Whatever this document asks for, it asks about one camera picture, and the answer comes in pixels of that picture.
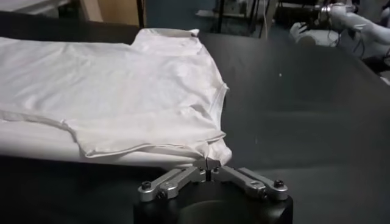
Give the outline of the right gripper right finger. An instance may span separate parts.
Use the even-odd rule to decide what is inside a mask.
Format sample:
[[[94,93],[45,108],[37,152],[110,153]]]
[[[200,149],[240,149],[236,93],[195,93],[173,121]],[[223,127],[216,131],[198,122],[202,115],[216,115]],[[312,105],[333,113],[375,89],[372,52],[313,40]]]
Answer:
[[[222,166],[217,160],[207,159],[206,165],[211,179],[222,183],[232,183],[252,198],[269,198],[284,201],[288,198],[288,188],[282,180],[271,180],[247,168],[234,169]]]

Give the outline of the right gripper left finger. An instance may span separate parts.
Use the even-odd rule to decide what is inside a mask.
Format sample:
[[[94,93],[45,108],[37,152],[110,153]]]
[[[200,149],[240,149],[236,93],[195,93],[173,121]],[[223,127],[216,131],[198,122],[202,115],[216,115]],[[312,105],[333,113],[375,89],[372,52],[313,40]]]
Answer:
[[[172,199],[190,183],[208,181],[209,171],[191,166],[185,169],[172,169],[153,181],[144,181],[138,187],[140,202],[151,202],[158,198]]]

